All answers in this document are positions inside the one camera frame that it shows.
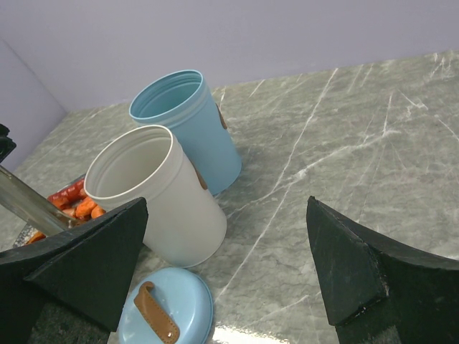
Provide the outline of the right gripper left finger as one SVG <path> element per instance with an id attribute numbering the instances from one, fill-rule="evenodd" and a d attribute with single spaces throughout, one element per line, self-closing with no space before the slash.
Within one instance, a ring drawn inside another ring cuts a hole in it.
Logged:
<path id="1" fill-rule="evenodd" d="M 139 197 L 1 253 L 2 343 L 106 343 L 118 328 L 148 210 Z"/>

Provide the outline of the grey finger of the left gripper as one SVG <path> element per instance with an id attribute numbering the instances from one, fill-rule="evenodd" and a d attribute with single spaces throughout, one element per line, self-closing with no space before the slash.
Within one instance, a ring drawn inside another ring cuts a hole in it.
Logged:
<path id="1" fill-rule="evenodd" d="M 46 236 L 77 226 L 74 219 L 1 166 L 1 205 Z"/>

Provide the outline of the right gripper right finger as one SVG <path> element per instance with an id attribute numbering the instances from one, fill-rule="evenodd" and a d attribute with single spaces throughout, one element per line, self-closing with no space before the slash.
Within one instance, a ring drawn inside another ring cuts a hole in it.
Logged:
<path id="1" fill-rule="evenodd" d="M 458 342 L 458 261 L 393 240 L 313 196 L 306 221 L 340 343 Z"/>

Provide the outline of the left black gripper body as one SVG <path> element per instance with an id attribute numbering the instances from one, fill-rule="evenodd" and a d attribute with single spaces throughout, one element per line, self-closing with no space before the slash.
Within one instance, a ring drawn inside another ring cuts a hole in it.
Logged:
<path id="1" fill-rule="evenodd" d="M 10 130 L 0 125 L 0 161 L 3 161 L 15 148 L 16 143 L 9 137 Z"/>

